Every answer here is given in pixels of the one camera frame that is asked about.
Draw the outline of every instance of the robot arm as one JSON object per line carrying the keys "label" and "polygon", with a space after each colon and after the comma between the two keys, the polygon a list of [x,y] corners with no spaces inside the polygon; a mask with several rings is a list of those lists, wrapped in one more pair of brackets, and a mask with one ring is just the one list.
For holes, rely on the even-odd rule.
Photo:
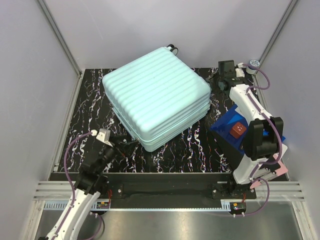
{"label": "robot arm", "polygon": [[108,178],[103,175],[103,171],[116,153],[126,155],[120,146],[123,137],[114,136],[109,141],[110,131],[100,129],[96,138],[104,143],[103,150],[91,151],[82,162],[74,184],[74,202],[72,195],[52,230],[39,240],[77,240],[92,205],[100,195],[107,193]]}
{"label": "robot arm", "polygon": [[263,176],[263,171],[260,170],[263,163],[272,161],[272,156],[277,158],[279,144],[282,144],[278,142],[275,132],[266,118],[273,123],[280,138],[282,138],[284,123],[280,117],[273,117],[267,112],[250,90],[247,92],[250,86],[246,84],[243,75],[241,76],[239,71],[236,71],[233,60],[219,62],[217,85],[235,102],[238,106],[237,112],[248,123],[248,129],[242,142],[245,154],[237,169],[233,171],[233,179],[235,185],[250,186],[254,178]]}

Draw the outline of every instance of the light blue suitcase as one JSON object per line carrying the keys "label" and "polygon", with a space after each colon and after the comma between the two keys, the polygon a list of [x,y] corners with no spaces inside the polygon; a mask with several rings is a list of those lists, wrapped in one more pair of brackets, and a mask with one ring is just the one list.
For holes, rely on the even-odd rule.
{"label": "light blue suitcase", "polygon": [[113,111],[129,134],[152,152],[203,118],[209,85],[160,47],[102,79]]}

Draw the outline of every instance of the cable connector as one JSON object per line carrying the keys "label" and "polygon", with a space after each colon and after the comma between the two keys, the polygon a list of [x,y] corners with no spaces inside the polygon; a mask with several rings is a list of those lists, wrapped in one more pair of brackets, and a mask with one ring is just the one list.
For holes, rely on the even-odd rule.
{"label": "cable connector", "polygon": [[243,62],[238,63],[237,66],[238,66],[238,68],[241,68],[241,69],[245,67]]}
{"label": "cable connector", "polygon": [[98,131],[97,130],[91,130],[91,135],[92,136],[97,136],[98,134]]}

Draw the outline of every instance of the marble pattern table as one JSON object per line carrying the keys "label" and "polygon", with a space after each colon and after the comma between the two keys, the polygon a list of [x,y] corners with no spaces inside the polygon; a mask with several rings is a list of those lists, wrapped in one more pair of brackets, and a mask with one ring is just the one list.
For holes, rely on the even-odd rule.
{"label": "marble pattern table", "polygon": [[[114,69],[86,69],[80,86],[72,119],[65,139],[63,154],[58,172],[63,172],[63,156],[68,144],[77,136],[91,130],[109,129],[116,135],[132,138],[120,123],[110,104],[102,84],[104,75]],[[206,79],[217,68],[193,68]],[[252,83],[252,76],[246,78]],[[211,108],[207,115],[154,152],[147,152],[138,143],[132,143],[131,157],[117,156],[105,168],[106,173],[224,173],[229,172],[228,160],[224,157],[215,138],[209,131],[210,126],[223,115],[233,102],[223,95],[217,87],[212,88]],[[98,143],[94,137],[80,140],[73,147],[67,162],[68,171],[79,172],[79,166],[88,151]]]}

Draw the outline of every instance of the white wall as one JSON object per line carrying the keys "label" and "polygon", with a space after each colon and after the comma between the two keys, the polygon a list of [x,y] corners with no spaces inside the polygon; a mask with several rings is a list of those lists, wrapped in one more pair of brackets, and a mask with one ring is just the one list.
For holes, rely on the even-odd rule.
{"label": "white wall", "polygon": [[119,68],[172,43],[190,67],[262,55],[290,0],[45,0],[80,68]]}
{"label": "white wall", "polygon": [[17,240],[77,76],[35,0],[0,7],[0,235]]}
{"label": "white wall", "polygon": [[[300,1],[262,69],[267,107],[284,120],[290,177],[302,186],[320,236],[320,2]],[[260,84],[266,82],[260,76]]]}

